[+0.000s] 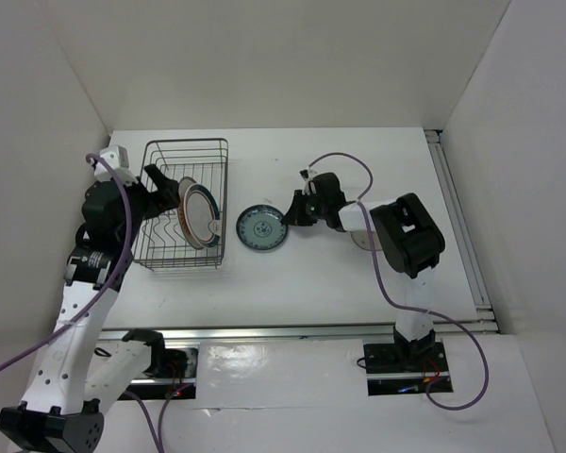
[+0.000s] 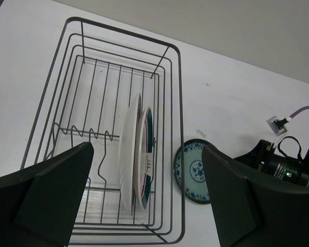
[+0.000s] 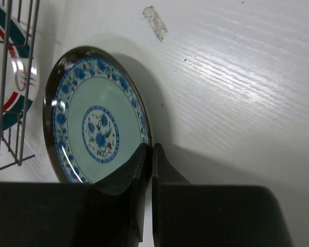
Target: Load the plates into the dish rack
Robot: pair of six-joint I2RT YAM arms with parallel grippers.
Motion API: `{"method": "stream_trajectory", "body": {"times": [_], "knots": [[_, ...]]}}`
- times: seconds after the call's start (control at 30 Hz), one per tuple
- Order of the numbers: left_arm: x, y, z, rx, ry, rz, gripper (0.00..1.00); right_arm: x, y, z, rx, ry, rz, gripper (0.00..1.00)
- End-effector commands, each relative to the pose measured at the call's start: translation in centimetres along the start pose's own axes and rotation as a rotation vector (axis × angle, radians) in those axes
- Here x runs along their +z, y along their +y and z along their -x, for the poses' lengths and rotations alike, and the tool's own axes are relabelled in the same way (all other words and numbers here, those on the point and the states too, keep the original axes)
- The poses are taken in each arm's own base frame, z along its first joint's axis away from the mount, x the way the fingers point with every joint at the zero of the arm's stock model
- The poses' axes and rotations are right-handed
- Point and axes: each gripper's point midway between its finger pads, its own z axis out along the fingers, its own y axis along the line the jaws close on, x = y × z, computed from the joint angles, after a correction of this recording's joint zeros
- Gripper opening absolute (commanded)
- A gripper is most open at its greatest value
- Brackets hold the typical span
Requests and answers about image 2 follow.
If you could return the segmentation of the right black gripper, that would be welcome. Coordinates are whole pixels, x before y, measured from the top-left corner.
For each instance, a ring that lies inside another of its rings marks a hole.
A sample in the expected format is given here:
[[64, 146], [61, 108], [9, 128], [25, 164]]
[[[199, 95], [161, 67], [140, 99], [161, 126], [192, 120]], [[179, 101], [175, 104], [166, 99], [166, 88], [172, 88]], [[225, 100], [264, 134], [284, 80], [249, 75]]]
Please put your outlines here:
[[235, 160], [277, 179], [309, 188], [309, 149], [301, 155], [299, 146], [297, 157], [288, 156], [281, 144], [260, 140], [250, 152], [236, 157]]

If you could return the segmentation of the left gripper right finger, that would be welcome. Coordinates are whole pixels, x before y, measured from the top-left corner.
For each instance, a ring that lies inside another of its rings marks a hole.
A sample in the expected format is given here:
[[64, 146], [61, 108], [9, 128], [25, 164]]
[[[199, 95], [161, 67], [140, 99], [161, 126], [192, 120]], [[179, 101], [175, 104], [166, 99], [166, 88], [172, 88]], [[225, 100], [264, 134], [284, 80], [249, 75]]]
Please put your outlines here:
[[202, 163], [221, 246], [309, 246], [309, 188], [210, 146]]

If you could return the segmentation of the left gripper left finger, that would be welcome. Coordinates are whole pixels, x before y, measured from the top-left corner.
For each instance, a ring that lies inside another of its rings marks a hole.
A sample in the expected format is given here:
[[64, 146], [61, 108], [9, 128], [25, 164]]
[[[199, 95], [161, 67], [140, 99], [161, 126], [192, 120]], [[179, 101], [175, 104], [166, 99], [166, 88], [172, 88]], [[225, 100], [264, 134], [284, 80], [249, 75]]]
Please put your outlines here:
[[93, 156], [84, 142], [0, 177], [0, 246], [68, 246]]

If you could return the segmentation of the orange sunburst white plate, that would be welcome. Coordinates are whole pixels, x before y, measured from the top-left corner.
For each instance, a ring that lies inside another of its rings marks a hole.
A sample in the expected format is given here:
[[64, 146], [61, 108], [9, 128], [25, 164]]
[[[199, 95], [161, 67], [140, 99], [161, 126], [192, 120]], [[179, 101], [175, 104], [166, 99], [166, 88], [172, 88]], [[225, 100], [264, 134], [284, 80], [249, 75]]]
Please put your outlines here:
[[118, 166], [121, 200], [130, 215], [133, 207], [133, 168], [135, 139], [140, 115], [141, 95], [138, 93], [127, 109], [119, 136]]

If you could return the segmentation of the teal red rimmed plate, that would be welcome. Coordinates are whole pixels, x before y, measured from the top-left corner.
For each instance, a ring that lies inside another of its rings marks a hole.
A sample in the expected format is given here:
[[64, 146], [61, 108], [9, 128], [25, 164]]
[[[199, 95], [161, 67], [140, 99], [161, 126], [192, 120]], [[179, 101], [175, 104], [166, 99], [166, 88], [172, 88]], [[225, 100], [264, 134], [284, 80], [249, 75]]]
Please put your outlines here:
[[153, 120], [152, 110], [147, 107], [141, 114], [135, 140], [133, 185], [137, 201], [146, 209], [153, 177]]

